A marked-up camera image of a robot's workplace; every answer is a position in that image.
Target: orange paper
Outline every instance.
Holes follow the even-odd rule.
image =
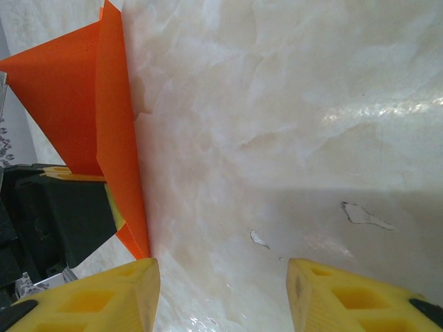
[[[147,224],[120,11],[0,62],[8,85],[73,173],[103,175],[126,225],[117,233],[148,257]]]

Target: white marble surface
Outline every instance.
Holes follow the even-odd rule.
[[[11,51],[100,2],[3,0]],[[290,257],[443,303],[441,1],[117,6],[157,331],[291,331]]]

